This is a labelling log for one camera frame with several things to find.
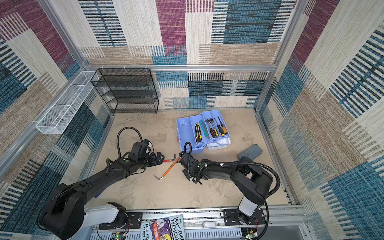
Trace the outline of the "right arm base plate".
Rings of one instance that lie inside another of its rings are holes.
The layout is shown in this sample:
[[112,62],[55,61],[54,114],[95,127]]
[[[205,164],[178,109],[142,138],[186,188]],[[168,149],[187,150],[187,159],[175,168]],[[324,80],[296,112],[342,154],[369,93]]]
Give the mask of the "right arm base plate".
[[221,212],[226,226],[236,225],[264,225],[266,223],[266,214],[262,209],[256,208],[251,216],[247,216],[239,209],[225,209]]

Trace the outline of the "red handled pliers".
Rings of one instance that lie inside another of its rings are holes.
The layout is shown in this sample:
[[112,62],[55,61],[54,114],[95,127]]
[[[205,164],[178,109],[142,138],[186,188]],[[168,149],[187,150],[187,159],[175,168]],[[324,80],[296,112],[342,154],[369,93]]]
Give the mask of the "red handled pliers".
[[206,123],[209,125],[209,129],[210,129],[211,136],[212,136],[213,138],[216,138],[217,135],[216,135],[215,130],[212,128],[211,120],[210,120],[210,119],[206,119]]

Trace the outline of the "yellow black utility knife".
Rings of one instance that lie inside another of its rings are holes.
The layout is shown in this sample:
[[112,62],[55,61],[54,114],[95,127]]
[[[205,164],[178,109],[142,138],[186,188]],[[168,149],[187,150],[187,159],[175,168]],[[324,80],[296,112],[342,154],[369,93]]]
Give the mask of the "yellow black utility knife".
[[196,134],[196,142],[200,143],[203,138],[202,138],[201,128],[198,123],[195,123],[195,134]]

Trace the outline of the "red hex key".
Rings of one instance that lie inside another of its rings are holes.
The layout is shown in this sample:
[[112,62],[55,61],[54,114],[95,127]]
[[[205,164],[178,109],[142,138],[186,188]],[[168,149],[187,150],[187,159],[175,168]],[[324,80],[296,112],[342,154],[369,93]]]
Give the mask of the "red hex key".
[[174,162],[177,160],[177,154],[174,154],[174,157],[172,159],[164,159],[163,162]]

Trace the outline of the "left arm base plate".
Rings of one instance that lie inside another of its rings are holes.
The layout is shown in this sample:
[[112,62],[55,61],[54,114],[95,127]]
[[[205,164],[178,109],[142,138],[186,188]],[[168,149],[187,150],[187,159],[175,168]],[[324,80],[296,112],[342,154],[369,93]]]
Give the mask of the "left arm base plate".
[[128,230],[139,229],[142,223],[142,212],[126,212],[118,214],[112,223],[100,224],[99,230]]

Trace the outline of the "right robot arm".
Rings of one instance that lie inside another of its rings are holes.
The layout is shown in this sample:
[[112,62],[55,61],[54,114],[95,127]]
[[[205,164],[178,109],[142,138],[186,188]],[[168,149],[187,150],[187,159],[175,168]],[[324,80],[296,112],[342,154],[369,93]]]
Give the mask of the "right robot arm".
[[277,192],[281,180],[277,172],[254,161],[263,150],[256,144],[240,152],[234,162],[215,162],[208,159],[198,161],[192,152],[179,153],[179,163],[185,168],[184,175],[195,184],[202,180],[221,179],[233,182],[243,194],[238,208],[228,218],[236,224],[264,224],[269,214],[260,207],[266,205],[268,197]]

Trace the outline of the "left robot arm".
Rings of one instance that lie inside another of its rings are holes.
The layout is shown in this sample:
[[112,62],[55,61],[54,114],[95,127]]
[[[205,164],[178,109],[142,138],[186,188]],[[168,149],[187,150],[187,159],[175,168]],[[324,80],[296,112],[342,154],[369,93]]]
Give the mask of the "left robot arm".
[[38,227],[61,240],[67,240],[92,225],[124,224],[127,220],[126,209],[117,203],[110,202],[100,210],[86,210],[85,205],[114,183],[137,174],[138,170],[145,171],[161,165],[165,156],[160,152],[151,152],[151,146],[150,141],[140,139],[131,151],[122,154],[118,150],[118,158],[114,161],[107,159],[107,166],[95,175],[71,185],[57,185],[38,214]]

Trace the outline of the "black yellow screwdriver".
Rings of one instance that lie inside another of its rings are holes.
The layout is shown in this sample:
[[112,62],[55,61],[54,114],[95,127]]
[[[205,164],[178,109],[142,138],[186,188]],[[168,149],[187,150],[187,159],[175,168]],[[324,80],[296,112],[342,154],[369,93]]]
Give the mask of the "black yellow screwdriver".
[[216,118],[214,118],[214,121],[215,121],[215,123],[217,124],[217,128],[218,128],[218,130],[219,130],[220,135],[221,135],[221,136],[224,136],[224,135],[225,135],[225,134],[224,134],[224,130],[222,129],[221,125],[218,124]]

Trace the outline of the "orange hex key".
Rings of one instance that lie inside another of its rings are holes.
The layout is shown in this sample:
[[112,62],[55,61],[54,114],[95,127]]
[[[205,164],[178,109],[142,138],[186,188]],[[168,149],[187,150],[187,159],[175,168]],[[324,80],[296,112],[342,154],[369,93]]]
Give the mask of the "orange hex key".
[[170,171],[171,171],[171,169],[179,162],[179,160],[180,160],[180,157],[177,157],[174,161],[173,161],[173,163],[172,163],[172,165],[170,165],[170,167],[163,173],[163,175],[161,176],[161,177],[157,177],[156,175],[154,175],[154,177],[157,179],[157,180],[159,180],[159,181],[161,181]]

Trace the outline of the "wooden handle screwdriver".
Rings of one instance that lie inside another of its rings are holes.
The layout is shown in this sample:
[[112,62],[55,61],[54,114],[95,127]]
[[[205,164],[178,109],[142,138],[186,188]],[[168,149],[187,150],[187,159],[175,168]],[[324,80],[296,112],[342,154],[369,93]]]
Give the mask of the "wooden handle screwdriver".
[[227,134],[228,134],[228,131],[227,131],[226,127],[225,127],[224,124],[221,122],[221,120],[220,120],[219,117],[218,117],[218,119],[219,119],[219,122],[220,122],[220,125],[221,125],[222,129],[224,130],[224,134],[227,135]]

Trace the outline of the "white and blue toolbox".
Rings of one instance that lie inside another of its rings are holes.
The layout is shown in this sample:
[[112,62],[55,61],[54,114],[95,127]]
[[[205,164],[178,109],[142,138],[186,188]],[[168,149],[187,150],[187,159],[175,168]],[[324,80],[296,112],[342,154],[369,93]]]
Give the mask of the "white and blue toolbox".
[[177,131],[182,151],[192,149],[193,154],[227,148],[232,142],[227,125],[219,110],[177,119]]

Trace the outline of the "teal utility knife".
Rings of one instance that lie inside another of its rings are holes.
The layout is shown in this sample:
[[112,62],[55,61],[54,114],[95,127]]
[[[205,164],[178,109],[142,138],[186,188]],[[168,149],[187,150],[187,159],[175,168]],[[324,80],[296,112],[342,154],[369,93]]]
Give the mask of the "teal utility knife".
[[206,128],[206,125],[203,121],[199,121],[200,123],[200,126],[202,127],[202,130],[203,130],[203,133],[204,133],[204,136],[206,137],[207,140],[210,139],[210,136],[209,136],[209,133],[208,133],[208,130]]

